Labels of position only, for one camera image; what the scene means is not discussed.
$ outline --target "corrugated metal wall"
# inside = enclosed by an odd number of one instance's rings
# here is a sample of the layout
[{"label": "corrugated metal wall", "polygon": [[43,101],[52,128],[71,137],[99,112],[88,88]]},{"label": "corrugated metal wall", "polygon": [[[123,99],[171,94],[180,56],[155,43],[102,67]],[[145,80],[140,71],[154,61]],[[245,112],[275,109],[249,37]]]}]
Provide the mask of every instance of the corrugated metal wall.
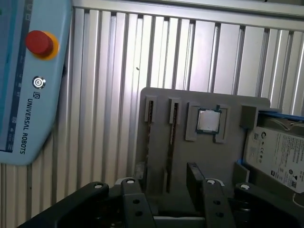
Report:
[{"label": "corrugated metal wall", "polygon": [[[272,28],[269,17],[239,15],[226,24],[194,12],[183,19],[107,10],[75,9],[53,133],[32,165],[1,165],[3,228],[91,181],[130,176],[146,86],[268,97],[284,113],[303,114],[304,36],[293,28],[303,30],[303,22]],[[206,17],[222,17],[214,13]]]}]

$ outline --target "emergency stop button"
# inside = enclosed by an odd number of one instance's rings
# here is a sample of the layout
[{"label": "emergency stop button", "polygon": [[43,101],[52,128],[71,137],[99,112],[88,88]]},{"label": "emergency stop button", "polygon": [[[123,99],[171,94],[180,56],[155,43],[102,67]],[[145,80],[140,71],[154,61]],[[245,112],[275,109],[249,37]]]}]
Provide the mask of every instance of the emergency stop button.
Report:
[{"label": "emergency stop button", "polygon": [[30,52],[40,57],[46,57],[53,51],[54,44],[46,33],[34,30],[28,33],[25,45]]}]

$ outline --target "hard drive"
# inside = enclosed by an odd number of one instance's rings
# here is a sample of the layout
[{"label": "hard drive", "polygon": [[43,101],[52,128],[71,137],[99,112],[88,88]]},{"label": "hard drive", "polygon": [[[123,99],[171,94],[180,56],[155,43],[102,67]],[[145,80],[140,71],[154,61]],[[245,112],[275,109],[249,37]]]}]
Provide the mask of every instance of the hard drive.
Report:
[{"label": "hard drive", "polygon": [[293,191],[303,193],[303,117],[260,113],[257,126],[247,135],[244,162]]}]

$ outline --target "touchscreen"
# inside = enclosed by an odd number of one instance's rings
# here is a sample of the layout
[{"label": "touchscreen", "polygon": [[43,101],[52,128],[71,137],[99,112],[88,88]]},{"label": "touchscreen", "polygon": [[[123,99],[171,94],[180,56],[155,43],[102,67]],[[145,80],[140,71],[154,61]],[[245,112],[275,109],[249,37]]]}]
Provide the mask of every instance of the touchscreen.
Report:
[{"label": "touchscreen", "polygon": [[12,152],[32,0],[0,1],[0,151]]}]

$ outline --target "white sticker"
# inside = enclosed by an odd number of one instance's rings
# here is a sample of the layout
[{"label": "white sticker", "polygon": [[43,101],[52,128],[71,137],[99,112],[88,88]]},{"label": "white sticker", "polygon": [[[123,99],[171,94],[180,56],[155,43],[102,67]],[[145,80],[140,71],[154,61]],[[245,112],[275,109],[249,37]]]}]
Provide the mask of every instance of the white sticker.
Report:
[{"label": "white sticker", "polygon": [[304,192],[304,138],[257,127],[249,132],[245,162],[297,193]]}]

